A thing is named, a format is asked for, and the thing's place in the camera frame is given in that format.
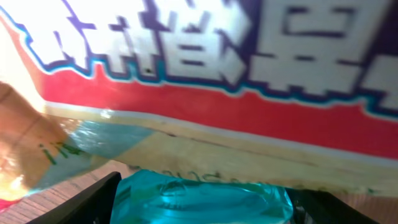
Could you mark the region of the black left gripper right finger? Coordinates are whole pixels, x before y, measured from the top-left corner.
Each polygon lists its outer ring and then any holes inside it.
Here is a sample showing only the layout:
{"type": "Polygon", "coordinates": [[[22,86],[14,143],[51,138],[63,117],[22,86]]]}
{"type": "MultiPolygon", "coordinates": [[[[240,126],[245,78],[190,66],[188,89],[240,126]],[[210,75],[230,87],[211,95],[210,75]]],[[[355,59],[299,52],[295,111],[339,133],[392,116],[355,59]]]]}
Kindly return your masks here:
{"type": "Polygon", "coordinates": [[[328,192],[286,189],[294,213],[291,223],[377,224],[328,192]]]}

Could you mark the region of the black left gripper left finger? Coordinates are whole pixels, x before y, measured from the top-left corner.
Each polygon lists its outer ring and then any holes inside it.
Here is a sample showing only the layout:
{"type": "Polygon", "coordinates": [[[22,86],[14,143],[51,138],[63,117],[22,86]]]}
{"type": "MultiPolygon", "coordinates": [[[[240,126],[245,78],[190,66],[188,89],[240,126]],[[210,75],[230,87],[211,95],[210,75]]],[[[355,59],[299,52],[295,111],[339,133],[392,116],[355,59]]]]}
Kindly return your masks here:
{"type": "Polygon", "coordinates": [[[112,172],[27,224],[109,224],[121,180],[119,172],[112,172]]]}

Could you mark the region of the teal mouthwash bottle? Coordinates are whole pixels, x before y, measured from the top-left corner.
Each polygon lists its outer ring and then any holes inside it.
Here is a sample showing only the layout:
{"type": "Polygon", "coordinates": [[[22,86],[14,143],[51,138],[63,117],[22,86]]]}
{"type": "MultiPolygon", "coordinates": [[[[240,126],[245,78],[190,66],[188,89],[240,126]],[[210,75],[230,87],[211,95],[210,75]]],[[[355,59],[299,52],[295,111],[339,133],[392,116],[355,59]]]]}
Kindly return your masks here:
{"type": "Polygon", "coordinates": [[[282,187],[199,182],[140,170],[118,184],[110,223],[288,223],[293,214],[282,187]]]}

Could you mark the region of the yellow snack bag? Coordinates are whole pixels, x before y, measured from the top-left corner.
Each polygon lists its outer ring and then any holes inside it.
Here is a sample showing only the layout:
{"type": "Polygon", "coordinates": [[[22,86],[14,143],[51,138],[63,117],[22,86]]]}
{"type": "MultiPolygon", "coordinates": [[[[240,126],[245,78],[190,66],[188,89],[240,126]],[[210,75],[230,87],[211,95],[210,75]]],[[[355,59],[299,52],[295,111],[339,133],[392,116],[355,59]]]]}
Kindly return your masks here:
{"type": "Polygon", "coordinates": [[[397,2],[2,1],[1,208],[110,160],[397,195],[397,2]]]}

